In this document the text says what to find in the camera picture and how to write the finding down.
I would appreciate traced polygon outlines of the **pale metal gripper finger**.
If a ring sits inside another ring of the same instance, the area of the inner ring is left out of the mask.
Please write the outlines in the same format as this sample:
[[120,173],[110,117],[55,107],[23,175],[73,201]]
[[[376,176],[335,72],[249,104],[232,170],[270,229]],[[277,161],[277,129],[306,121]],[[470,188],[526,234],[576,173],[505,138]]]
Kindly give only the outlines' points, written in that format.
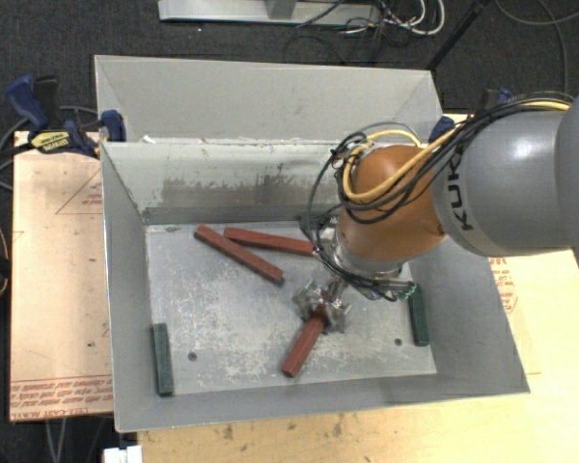
[[326,330],[328,332],[343,333],[347,324],[347,317],[351,311],[351,305],[341,299],[326,301],[324,304],[327,319]]
[[314,282],[308,282],[293,295],[292,302],[297,306],[299,316],[308,320],[321,303],[321,289]]

